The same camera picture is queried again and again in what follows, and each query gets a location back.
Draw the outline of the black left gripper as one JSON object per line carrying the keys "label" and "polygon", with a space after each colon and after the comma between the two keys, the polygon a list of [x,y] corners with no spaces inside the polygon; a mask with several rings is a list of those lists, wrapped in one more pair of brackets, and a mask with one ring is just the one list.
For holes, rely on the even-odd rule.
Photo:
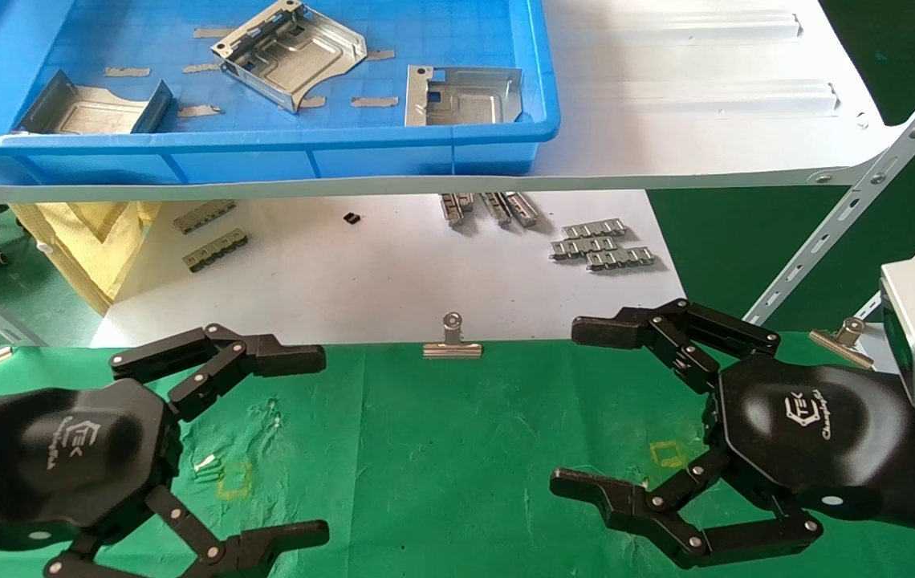
{"label": "black left gripper", "polygon": [[[211,324],[118,352],[110,369],[124,379],[104,388],[0,396],[0,550],[73,540],[44,576],[137,577],[95,556],[102,542],[123,540],[153,514],[196,556],[182,577],[267,577],[283,553],[326,544],[325,520],[218,540],[168,489],[182,451],[178,420],[200,417],[247,377],[306,376],[326,366],[322,345]],[[182,371],[190,374],[168,392],[167,405],[142,385]]]}

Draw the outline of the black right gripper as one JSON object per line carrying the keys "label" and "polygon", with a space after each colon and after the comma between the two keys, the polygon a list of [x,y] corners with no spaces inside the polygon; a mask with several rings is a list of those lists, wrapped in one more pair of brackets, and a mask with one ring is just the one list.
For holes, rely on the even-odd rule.
{"label": "black right gripper", "polygon": [[[718,450],[655,490],[551,473],[551,493],[593,505],[608,530],[648,540],[679,568],[704,568],[803,552],[824,530],[802,508],[915,529],[915,409],[896,374],[748,357],[775,355],[778,334],[687,299],[576,317],[571,340],[649,350],[695,393],[713,394]],[[740,361],[722,371],[705,345]],[[684,519],[681,509],[723,478],[772,519],[710,529]]]}

